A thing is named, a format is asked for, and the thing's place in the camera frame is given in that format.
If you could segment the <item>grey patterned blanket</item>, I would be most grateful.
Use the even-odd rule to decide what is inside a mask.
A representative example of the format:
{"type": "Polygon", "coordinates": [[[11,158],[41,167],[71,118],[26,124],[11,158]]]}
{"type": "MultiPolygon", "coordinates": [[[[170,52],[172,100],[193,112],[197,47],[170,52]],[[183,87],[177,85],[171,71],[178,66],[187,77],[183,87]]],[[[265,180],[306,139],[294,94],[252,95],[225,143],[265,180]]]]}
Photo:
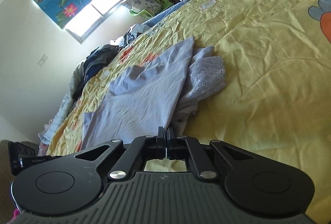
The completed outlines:
{"type": "Polygon", "coordinates": [[[83,62],[79,63],[74,69],[69,82],[68,91],[61,102],[57,114],[54,116],[53,119],[49,121],[48,124],[45,125],[44,131],[38,134],[41,143],[50,145],[55,133],[58,131],[59,127],[67,118],[74,104],[73,94],[77,90],[78,85],[81,83],[82,80],[83,62]]]}

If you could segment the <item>green plastic stool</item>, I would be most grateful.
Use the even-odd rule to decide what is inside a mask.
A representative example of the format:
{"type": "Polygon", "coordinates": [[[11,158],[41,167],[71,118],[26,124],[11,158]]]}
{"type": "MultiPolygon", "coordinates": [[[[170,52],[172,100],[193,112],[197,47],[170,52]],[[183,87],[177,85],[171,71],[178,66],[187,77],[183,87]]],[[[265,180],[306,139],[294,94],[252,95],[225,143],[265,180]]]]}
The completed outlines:
{"type": "Polygon", "coordinates": [[[129,9],[129,14],[141,16],[145,20],[151,19],[173,5],[170,0],[132,0],[131,4],[133,10],[129,9]]]}

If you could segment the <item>crumpled white plastic bag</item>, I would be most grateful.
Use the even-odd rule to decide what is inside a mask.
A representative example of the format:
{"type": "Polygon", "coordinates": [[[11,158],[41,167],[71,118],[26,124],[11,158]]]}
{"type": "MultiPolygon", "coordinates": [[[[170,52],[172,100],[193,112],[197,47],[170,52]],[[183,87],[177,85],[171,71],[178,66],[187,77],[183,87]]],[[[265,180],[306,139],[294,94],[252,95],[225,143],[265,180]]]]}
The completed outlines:
{"type": "Polygon", "coordinates": [[[119,47],[129,46],[138,36],[149,30],[150,27],[144,24],[135,24],[131,26],[128,31],[116,40],[111,40],[110,45],[115,45],[119,47]]]}

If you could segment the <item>white wall switch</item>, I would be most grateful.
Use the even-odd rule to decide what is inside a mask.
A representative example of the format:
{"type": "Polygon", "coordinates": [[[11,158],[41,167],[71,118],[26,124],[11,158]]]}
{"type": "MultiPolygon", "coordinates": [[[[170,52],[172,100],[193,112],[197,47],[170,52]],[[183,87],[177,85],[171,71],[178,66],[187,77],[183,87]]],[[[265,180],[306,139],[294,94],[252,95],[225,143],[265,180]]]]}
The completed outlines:
{"type": "Polygon", "coordinates": [[[42,58],[39,60],[38,65],[40,67],[43,67],[45,65],[45,63],[48,61],[48,59],[49,59],[49,57],[46,54],[44,54],[42,56],[42,58]]]}

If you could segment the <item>lavender long-sleeve lace top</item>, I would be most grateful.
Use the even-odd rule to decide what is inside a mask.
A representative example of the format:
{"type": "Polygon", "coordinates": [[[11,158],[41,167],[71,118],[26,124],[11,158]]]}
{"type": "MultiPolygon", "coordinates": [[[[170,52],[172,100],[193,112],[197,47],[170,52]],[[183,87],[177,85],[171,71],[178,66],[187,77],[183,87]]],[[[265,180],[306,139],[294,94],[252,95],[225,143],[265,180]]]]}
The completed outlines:
{"type": "Polygon", "coordinates": [[[225,88],[223,59],[190,37],[143,66],[128,67],[109,84],[96,111],[84,115],[81,148],[112,139],[131,143],[174,125],[182,135],[198,103],[225,88]]]}

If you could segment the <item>yellow floral carrot quilt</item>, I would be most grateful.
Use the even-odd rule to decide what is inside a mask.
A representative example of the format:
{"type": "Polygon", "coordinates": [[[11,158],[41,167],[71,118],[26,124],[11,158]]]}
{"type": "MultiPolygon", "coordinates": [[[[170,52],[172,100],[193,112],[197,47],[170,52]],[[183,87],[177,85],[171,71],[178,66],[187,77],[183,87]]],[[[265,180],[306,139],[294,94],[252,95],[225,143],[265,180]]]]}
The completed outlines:
{"type": "Polygon", "coordinates": [[[330,0],[191,0],[140,35],[88,82],[49,155],[79,149],[93,112],[126,68],[188,37],[212,45],[226,87],[199,103],[185,134],[219,139],[297,167],[315,184],[307,214],[330,222],[330,0]]]}

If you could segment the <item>folded dark clothes stack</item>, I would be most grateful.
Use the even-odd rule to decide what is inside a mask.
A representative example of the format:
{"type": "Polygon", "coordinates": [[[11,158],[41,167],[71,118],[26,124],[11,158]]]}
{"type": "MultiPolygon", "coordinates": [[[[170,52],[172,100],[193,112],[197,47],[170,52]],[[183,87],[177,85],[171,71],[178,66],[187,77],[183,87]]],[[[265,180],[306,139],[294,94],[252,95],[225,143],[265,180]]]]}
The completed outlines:
{"type": "Polygon", "coordinates": [[[121,49],[116,45],[105,44],[93,50],[83,63],[84,82],[88,82],[101,69],[108,66],[121,49]]]}

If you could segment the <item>blue knitted bed sheet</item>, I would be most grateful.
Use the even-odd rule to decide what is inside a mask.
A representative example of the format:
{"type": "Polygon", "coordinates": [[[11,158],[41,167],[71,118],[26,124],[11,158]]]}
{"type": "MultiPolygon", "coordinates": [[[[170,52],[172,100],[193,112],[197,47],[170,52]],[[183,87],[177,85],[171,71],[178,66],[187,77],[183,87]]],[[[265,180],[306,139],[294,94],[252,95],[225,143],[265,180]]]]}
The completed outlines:
{"type": "Polygon", "coordinates": [[[178,10],[180,7],[182,7],[183,5],[185,5],[186,3],[188,3],[189,1],[190,0],[181,1],[181,2],[179,2],[179,3],[177,3],[177,4],[173,5],[173,6],[169,7],[168,9],[160,12],[156,16],[154,16],[151,19],[149,19],[146,22],[144,22],[143,25],[146,25],[148,27],[155,26],[157,23],[159,23],[166,16],[168,16],[171,13],[175,12],[176,10],[178,10]]]}

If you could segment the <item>window with metal frame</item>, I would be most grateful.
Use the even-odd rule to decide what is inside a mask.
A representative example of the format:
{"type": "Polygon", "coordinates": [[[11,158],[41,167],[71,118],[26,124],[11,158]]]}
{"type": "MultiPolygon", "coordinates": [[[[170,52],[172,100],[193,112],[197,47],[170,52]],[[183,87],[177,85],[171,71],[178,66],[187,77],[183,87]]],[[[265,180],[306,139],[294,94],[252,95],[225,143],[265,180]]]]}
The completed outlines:
{"type": "Polygon", "coordinates": [[[121,7],[123,0],[92,0],[69,23],[65,30],[83,43],[103,22],[121,7]]]}

